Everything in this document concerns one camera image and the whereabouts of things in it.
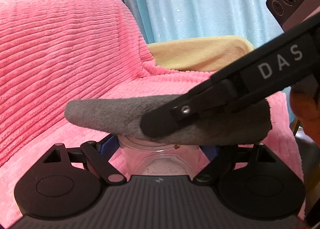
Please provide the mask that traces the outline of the right hand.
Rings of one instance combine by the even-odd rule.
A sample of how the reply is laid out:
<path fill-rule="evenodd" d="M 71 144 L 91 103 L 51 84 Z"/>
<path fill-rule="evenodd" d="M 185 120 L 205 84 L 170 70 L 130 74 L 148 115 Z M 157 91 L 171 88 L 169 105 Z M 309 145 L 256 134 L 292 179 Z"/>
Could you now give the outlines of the right hand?
<path fill-rule="evenodd" d="M 319 83 L 313 75 L 291 86 L 290 106 L 304 132 L 319 146 Z"/>

